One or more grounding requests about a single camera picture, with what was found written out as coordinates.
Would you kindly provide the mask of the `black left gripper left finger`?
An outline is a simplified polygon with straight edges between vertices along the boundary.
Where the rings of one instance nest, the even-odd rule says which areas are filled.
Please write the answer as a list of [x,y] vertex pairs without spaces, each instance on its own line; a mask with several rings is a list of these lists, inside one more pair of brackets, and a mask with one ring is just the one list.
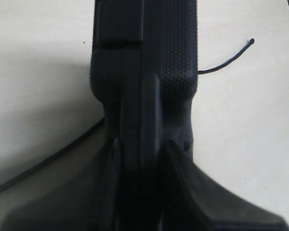
[[75,177],[10,212],[0,231],[113,231],[121,150],[108,140]]

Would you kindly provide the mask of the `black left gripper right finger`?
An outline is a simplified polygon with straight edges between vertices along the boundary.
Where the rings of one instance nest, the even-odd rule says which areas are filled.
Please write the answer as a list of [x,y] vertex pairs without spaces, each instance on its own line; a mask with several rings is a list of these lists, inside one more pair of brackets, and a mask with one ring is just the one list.
[[174,141],[159,155],[164,231],[287,231],[286,221],[231,193]]

